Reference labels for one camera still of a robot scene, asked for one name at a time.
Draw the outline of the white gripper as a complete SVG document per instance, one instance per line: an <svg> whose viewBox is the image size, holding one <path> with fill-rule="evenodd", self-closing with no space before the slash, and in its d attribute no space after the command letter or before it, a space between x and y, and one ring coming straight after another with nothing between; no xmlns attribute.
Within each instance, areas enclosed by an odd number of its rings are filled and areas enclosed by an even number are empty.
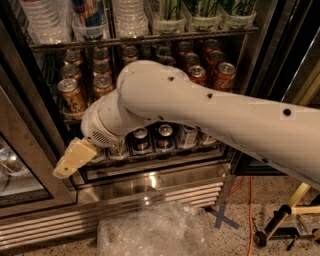
<svg viewBox="0 0 320 256"><path fill-rule="evenodd" d="M81 121L81 132L85 139L74 138L70 142L64 155L53 170L53 175L56 178L67 179L79 168L86 165L97 155L96 146L107 148L115 143L115 137L104 127L100 120L99 104L100 101L95 101L84 112Z"/></svg>

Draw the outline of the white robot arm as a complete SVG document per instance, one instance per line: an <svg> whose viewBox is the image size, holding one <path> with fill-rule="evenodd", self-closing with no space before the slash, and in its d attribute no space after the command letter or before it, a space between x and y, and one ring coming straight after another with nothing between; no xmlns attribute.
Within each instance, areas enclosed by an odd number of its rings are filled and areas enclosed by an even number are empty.
<svg viewBox="0 0 320 256"><path fill-rule="evenodd" d="M53 175L70 177L130 132L157 121L194 127L320 190L320 110L209 89L180 69L148 60L126 65L116 89L95 101Z"/></svg>

